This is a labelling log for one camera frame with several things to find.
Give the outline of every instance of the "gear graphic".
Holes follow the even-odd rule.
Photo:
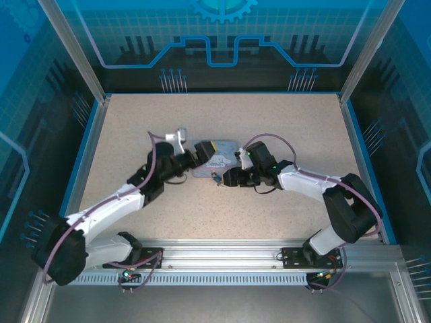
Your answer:
[[[232,23],[236,18],[242,19],[243,13],[250,13],[251,6],[257,5],[257,0],[192,0],[191,4],[203,19],[224,24],[226,20]]]
[[[9,11],[13,20],[24,31],[25,34],[31,34],[39,21],[39,9],[36,0],[2,0],[0,8]]]

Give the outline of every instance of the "cable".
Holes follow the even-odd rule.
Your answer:
[[[318,180],[324,180],[324,181],[328,181],[337,185],[340,185],[342,188],[346,189],[347,191],[351,192],[353,195],[355,195],[358,199],[360,199],[372,212],[372,214],[376,217],[376,229],[368,234],[364,234],[363,237],[369,237],[369,236],[373,236],[374,234],[378,234],[381,231],[382,228],[382,220],[380,218],[380,215],[378,214],[377,210],[375,207],[372,206],[372,204],[370,202],[368,202],[367,199],[365,199],[357,190],[355,190],[354,188],[348,186],[347,184],[344,184],[342,181],[340,180],[336,180],[334,178],[331,177],[327,177],[327,176],[320,176],[318,174],[314,174],[314,173],[310,173],[307,172],[305,170],[301,170],[298,165],[296,164],[296,160],[297,160],[297,155],[296,155],[296,151],[293,148],[293,146],[287,141],[285,140],[283,137],[280,137],[279,135],[274,135],[273,133],[261,133],[260,135],[256,135],[254,136],[252,139],[250,139],[248,141],[248,143],[246,143],[243,147],[243,149],[246,149],[254,140],[256,140],[257,138],[260,137],[274,137],[277,138],[281,141],[283,141],[292,151],[293,155],[294,155],[294,167],[295,170],[297,170],[299,173],[311,177],[311,178],[316,178]]]
[[[345,272],[347,271],[347,252],[345,251],[344,247],[340,248],[341,251],[343,252],[343,259],[344,259],[344,266],[343,266],[343,270],[341,271],[340,276],[338,277],[338,279],[334,282],[334,284],[332,284],[331,286],[325,287],[326,291],[330,291],[332,290],[335,286],[337,286],[340,281],[343,279]]]
[[[257,189],[256,189],[256,186],[254,186],[253,188],[254,188],[255,192],[256,192],[257,194],[260,194],[260,195],[269,194],[269,193],[272,193],[274,190],[276,190],[276,188],[274,187],[274,188],[272,188],[271,190],[267,190],[267,191],[265,191],[265,192],[258,192],[258,191],[257,191]]]
[[[369,318],[370,319],[370,321],[371,322],[374,322],[374,323],[377,323],[377,321],[366,311],[366,310],[364,310],[364,308],[361,306],[361,305],[359,305],[359,303],[357,302],[357,301],[355,301],[353,298],[351,298],[349,295],[347,295],[347,294],[345,294],[345,293],[342,293],[342,292],[340,292],[340,291],[338,291],[338,290],[336,290],[336,289],[334,289],[334,287],[335,286],[337,286],[338,284],[339,284],[339,282],[343,279],[343,277],[344,277],[344,274],[345,274],[345,272],[346,272],[346,270],[347,270],[347,253],[345,252],[345,249],[344,249],[344,247],[341,247],[340,248],[341,249],[341,251],[343,252],[343,257],[344,257],[344,266],[343,266],[343,271],[341,272],[341,274],[340,274],[340,276],[338,277],[338,279],[335,281],[335,283],[334,284],[332,284],[331,286],[324,286],[324,285],[322,285],[322,284],[318,284],[318,283],[311,283],[311,285],[314,285],[314,286],[317,286],[317,287],[320,287],[321,288],[321,291],[322,292],[326,292],[326,291],[332,291],[333,293],[336,293],[336,294],[338,294],[338,295],[341,295],[341,296],[343,296],[343,297],[345,297],[345,298],[347,298],[352,304],[354,304],[367,318]]]
[[[59,238],[59,240],[57,241],[57,243],[54,245],[54,248],[52,249],[51,253],[49,254],[48,259],[46,260],[45,263],[45,267],[43,268],[43,272],[42,272],[42,282],[45,285],[48,285],[49,283],[53,282],[53,279],[50,279],[49,281],[46,279],[47,275],[48,275],[48,269],[51,266],[51,263],[53,262],[53,258],[55,256],[55,254],[57,253],[57,251],[59,250],[61,244],[65,241],[65,239],[67,238],[67,236],[82,222],[84,222],[85,219],[87,219],[94,211],[96,211],[97,209],[99,209],[100,207],[103,207],[104,205],[108,204],[109,202],[112,202],[116,199],[121,199],[124,196],[127,196],[131,193],[136,192],[137,190],[139,190],[140,188],[144,187],[148,181],[150,180],[150,178],[153,176],[154,170],[156,169],[156,141],[155,138],[158,138],[159,136],[155,136],[153,135],[151,132],[148,131],[148,135],[150,136],[151,139],[151,143],[152,143],[152,162],[151,162],[151,168],[150,171],[148,172],[147,177],[145,178],[145,180],[143,180],[143,182],[141,184],[139,184],[138,186],[136,186],[135,188],[132,188],[126,192],[123,192],[119,195],[114,195],[111,196],[109,198],[107,198],[106,200],[103,200],[101,202],[99,202],[98,204],[94,205],[91,209],[89,209],[87,212],[85,212],[74,224],[72,224],[69,229],[66,230],[66,232]]]
[[[155,139],[161,139],[161,140],[166,140],[165,136],[157,136],[155,134],[153,134],[153,138],[155,138]]]
[[[317,287],[322,288],[322,291],[328,291],[328,288],[325,288],[324,285],[318,284],[318,283],[313,283],[312,285],[315,285]],[[341,291],[338,291],[336,289],[331,289],[330,291],[332,291],[333,293],[336,293],[340,296],[343,296],[344,298],[348,299],[353,305],[355,305],[357,307],[358,310],[360,310],[371,322],[374,323],[378,323],[377,320],[375,318],[373,318],[361,305],[359,305],[359,303],[357,301],[355,301],[353,298],[351,298],[348,294],[343,293]]]
[[[165,183],[169,184],[169,185],[181,185],[184,184],[187,181],[187,174],[183,174],[183,176],[185,177],[184,180],[181,180],[180,182],[170,182],[170,181],[166,181]]]
[[[154,274],[155,269],[157,268],[160,260],[162,259],[162,253],[161,252],[158,252],[157,254],[154,254],[153,256],[149,257],[148,259],[142,260],[141,262],[138,262],[137,264],[134,264],[134,265],[123,265],[123,264],[117,264],[116,262],[109,262],[109,264],[111,264],[117,268],[139,267],[139,266],[142,266],[143,264],[150,262],[151,260],[153,260],[155,258],[157,258],[157,261],[155,262],[155,264],[154,264],[153,268],[151,269],[150,273],[148,274],[147,278],[139,286],[131,287],[132,290],[136,290],[136,289],[140,289],[140,288],[144,287],[150,281],[152,275]],[[123,285],[121,283],[121,279],[119,280],[119,287],[123,290],[123,292],[126,291],[126,289],[123,287]]]

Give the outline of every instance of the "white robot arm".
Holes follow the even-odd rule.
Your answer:
[[[50,217],[46,220],[34,246],[32,259],[44,268],[55,245],[64,239],[48,264],[48,274],[58,285],[70,283],[83,270],[96,265],[107,262],[137,263],[142,245],[132,235],[121,232],[112,238],[95,237],[119,219],[154,201],[164,192],[166,181],[205,164],[216,152],[210,141],[196,144],[196,152],[188,151],[182,146],[185,137],[185,129],[179,129],[167,134],[165,142],[156,144],[156,164],[152,174],[150,165],[153,153],[150,152],[148,167],[144,165],[139,168],[126,184],[97,205],[65,218]],[[141,187],[147,177],[147,184]]]
[[[332,250],[354,243],[377,222],[372,210],[347,185],[365,198],[378,212],[381,210],[361,179],[348,174],[343,178],[299,169],[294,163],[276,162],[265,144],[258,141],[236,154],[241,166],[223,175],[225,186],[256,187],[264,182],[280,190],[294,190],[325,204],[331,224],[310,237],[303,254],[312,265]]]

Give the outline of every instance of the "blue wall panel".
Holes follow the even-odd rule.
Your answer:
[[[338,91],[385,4],[60,1],[108,92]]]
[[[37,1],[0,0],[0,43],[0,317],[17,322],[36,272],[29,225],[58,215],[94,98]]]
[[[395,235],[431,257],[429,1],[406,0],[352,95]]]

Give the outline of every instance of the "beige work surface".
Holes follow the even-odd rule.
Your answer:
[[[244,145],[259,133],[285,137],[298,165],[328,175],[358,173],[335,94],[113,95],[86,184],[81,209],[112,194],[141,167],[158,135],[186,127],[193,140],[226,139]],[[263,139],[277,160],[292,160],[277,139]],[[295,192],[258,195],[251,188],[189,179],[106,230],[137,238],[308,238],[329,224],[324,204]]]

